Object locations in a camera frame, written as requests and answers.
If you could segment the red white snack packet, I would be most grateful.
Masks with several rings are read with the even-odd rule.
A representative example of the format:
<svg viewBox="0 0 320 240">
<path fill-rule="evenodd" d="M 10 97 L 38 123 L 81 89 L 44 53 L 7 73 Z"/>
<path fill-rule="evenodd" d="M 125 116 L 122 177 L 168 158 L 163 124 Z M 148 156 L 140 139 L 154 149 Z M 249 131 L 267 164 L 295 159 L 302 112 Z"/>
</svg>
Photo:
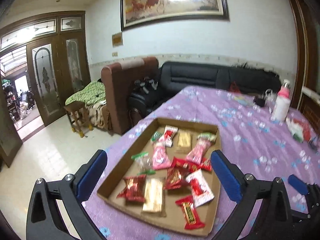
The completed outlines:
<svg viewBox="0 0 320 240">
<path fill-rule="evenodd" d="M 161 135 L 158 141 L 164 143 L 167 147 L 171 147 L 173 145 L 173 137 L 177 132 L 177 127 L 167 125 L 164 129 L 164 133 Z"/>
</svg>

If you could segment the dark red foil snack packet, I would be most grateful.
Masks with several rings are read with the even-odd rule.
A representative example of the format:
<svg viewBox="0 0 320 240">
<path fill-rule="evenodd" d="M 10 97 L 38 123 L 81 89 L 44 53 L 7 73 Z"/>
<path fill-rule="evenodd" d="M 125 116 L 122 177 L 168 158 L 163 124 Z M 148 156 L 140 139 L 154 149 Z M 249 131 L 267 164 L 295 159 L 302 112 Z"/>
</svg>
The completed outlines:
<svg viewBox="0 0 320 240">
<path fill-rule="evenodd" d="M 131 177 L 124 177 L 124 189 L 117 195 L 117 198 L 125 198 L 128 202 L 145 202 L 144 187 L 146 182 L 146 175 L 138 175 Z"/>
</svg>

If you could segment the clear green-edged snack packet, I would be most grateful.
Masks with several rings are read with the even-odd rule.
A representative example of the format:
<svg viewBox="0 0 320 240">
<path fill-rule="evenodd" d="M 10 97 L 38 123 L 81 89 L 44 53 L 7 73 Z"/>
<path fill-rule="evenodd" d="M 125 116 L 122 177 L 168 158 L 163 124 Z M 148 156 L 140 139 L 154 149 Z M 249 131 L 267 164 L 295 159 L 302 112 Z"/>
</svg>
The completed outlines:
<svg viewBox="0 0 320 240">
<path fill-rule="evenodd" d="M 141 152 L 135 154 L 131 159 L 138 165 L 138 175 L 153 175 L 156 171 L 153 169 L 152 159 L 149 157 L 148 152 Z"/>
</svg>

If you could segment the green white small packet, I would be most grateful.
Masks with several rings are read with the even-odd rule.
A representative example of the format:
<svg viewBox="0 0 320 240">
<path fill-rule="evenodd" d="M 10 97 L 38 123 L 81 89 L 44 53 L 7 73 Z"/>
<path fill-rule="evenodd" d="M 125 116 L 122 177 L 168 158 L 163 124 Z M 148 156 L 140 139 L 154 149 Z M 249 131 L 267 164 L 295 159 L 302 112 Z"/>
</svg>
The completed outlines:
<svg viewBox="0 0 320 240">
<path fill-rule="evenodd" d="M 209 133 L 209 132 L 206 132 L 206 133 L 200 133 L 197 137 L 198 140 L 202 139 L 202 140 L 206 140 L 206 141 L 209 141 L 211 143 L 215 143 L 216 142 L 216 139 L 217 139 L 217 135 L 214 134 L 214 133 Z"/>
</svg>

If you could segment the green patterned blanket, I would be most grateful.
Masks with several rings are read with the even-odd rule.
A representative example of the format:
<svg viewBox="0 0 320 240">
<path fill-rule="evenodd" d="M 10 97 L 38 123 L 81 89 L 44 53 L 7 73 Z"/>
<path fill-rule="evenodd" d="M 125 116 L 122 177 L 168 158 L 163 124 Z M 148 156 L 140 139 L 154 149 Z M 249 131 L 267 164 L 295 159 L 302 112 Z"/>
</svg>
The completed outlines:
<svg viewBox="0 0 320 240">
<path fill-rule="evenodd" d="M 90 106 L 103 100 L 105 100 L 105 86 L 102 82 L 92 81 L 82 90 L 72 94 L 65 101 L 65 105 L 79 101 L 83 102 L 86 106 Z"/>
</svg>

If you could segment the black leather sofa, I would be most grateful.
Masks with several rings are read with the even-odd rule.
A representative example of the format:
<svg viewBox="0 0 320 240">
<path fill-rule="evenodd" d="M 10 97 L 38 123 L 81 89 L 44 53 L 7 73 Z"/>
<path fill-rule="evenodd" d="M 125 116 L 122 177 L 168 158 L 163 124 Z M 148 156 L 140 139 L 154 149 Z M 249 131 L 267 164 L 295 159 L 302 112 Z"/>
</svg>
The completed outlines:
<svg viewBox="0 0 320 240">
<path fill-rule="evenodd" d="M 268 89 L 280 91 L 278 74 L 243 64 L 218 64 L 167 61 L 156 77 L 135 81 L 127 98 L 129 117 L 134 124 L 188 86 L 217 88 L 242 94 L 258 95 Z"/>
</svg>

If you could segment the pink cartoon snack packet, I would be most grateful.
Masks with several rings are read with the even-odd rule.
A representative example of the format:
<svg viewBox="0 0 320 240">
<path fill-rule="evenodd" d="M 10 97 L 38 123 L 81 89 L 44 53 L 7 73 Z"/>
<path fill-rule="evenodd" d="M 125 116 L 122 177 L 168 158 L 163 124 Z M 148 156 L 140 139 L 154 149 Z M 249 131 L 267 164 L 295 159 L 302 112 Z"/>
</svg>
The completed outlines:
<svg viewBox="0 0 320 240">
<path fill-rule="evenodd" d="M 171 161 L 167 155 L 164 142 L 157 142 L 153 145 L 152 167 L 154 170 L 163 170 L 171 167 Z"/>
<path fill-rule="evenodd" d="M 203 155 L 207 152 L 208 148 L 210 148 L 211 144 L 211 141 L 207 139 L 198 139 L 195 147 L 187 154 L 185 159 L 199 165 Z"/>
</svg>

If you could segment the red candy bar packet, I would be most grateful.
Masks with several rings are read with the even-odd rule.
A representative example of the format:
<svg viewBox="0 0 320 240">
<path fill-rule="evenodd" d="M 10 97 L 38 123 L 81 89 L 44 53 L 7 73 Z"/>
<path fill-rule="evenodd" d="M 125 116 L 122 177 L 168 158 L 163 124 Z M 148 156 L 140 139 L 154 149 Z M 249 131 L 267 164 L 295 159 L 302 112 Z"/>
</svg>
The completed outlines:
<svg viewBox="0 0 320 240">
<path fill-rule="evenodd" d="M 210 160 L 204 157 L 202 158 L 200 164 L 174 157 L 171 163 L 171 167 L 183 168 L 185 170 L 188 170 L 190 173 L 195 172 L 197 170 L 204 170 L 207 172 L 212 172 L 213 170 Z"/>
</svg>

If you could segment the golden long biscuit packet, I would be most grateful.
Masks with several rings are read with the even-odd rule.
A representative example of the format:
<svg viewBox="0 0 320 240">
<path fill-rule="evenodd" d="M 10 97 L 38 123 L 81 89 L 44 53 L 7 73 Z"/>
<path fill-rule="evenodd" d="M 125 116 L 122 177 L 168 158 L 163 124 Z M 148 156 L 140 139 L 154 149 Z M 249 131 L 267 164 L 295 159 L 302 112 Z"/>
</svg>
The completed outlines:
<svg viewBox="0 0 320 240">
<path fill-rule="evenodd" d="M 165 217 L 164 178 L 147 178 L 142 213 Z"/>
</svg>

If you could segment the red plastic bag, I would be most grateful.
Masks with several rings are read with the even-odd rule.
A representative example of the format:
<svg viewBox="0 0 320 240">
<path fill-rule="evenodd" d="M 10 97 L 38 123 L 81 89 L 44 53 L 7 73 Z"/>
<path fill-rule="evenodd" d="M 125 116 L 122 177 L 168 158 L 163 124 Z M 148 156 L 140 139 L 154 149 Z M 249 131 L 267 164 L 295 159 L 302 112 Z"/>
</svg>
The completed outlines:
<svg viewBox="0 0 320 240">
<path fill-rule="evenodd" d="M 295 123 L 299 124 L 299 126 L 302 128 L 304 141 L 309 142 L 312 139 L 309 123 L 298 119 L 295 119 L 294 121 Z"/>
</svg>

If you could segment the small black cup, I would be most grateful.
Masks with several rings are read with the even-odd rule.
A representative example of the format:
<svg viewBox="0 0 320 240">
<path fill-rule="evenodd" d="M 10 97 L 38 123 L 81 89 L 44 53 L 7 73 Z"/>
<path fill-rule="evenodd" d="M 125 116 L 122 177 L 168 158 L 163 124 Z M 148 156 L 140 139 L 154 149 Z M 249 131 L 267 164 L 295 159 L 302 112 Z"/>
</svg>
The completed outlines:
<svg viewBox="0 0 320 240">
<path fill-rule="evenodd" d="M 259 107 L 265 107 L 266 105 L 266 95 L 257 95 L 254 97 L 253 102 Z"/>
</svg>

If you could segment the pink cartoon snack packet left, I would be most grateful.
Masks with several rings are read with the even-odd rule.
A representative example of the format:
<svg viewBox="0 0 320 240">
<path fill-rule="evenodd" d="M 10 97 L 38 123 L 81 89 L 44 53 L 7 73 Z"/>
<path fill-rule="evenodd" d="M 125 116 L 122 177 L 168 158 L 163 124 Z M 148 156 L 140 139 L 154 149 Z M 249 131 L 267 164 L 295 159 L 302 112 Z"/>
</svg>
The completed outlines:
<svg viewBox="0 0 320 240">
<path fill-rule="evenodd" d="M 154 170 L 163 170 L 171 167 L 171 161 L 167 155 L 164 142 L 157 142 L 153 145 L 152 167 Z"/>
</svg>

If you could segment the colourful booklet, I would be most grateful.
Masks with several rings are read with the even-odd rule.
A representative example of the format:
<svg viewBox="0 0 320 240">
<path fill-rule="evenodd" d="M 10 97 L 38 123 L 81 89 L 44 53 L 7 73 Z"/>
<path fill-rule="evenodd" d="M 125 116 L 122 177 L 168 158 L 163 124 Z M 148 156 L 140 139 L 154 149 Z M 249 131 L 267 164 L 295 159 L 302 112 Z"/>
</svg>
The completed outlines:
<svg viewBox="0 0 320 240">
<path fill-rule="evenodd" d="M 234 96 L 233 98 L 236 102 L 238 102 L 240 105 L 245 106 L 245 107 L 252 107 L 254 105 L 253 99 L 247 99 L 244 96 Z"/>
</svg>

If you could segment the small red candy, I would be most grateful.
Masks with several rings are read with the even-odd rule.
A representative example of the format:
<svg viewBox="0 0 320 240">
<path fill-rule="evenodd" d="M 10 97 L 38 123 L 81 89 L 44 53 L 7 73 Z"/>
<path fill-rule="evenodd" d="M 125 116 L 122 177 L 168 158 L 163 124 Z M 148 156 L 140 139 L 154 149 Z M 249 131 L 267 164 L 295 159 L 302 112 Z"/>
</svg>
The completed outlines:
<svg viewBox="0 0 320 240">
<path fill-rule="evenodd" d="M 185 230 L 196 230 L 205 227 L 204 222 L 200 220 L 197 213 L 192 195 L 177 200 L 175 204 L 180 206 L 183 211 L 185 218 Z"/>
</svg>

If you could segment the green candy wrapper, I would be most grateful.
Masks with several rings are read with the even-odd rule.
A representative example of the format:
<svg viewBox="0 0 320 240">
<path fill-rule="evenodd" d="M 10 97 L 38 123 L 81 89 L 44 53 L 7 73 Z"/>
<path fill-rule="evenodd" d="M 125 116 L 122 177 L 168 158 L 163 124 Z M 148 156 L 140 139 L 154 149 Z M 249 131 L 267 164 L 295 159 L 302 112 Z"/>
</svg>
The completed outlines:
<svg viewBox="0 0 320 240">
<path fill-rule="evenodd" d="M 159 139 L 161 138 L 163 134 L 159 131 L 155 131 L 152 135 L 152 137 L 150 138 L 150 142 L 152 144 L 156 143 L 157 141 L 159 141 Z"/>
</svg>

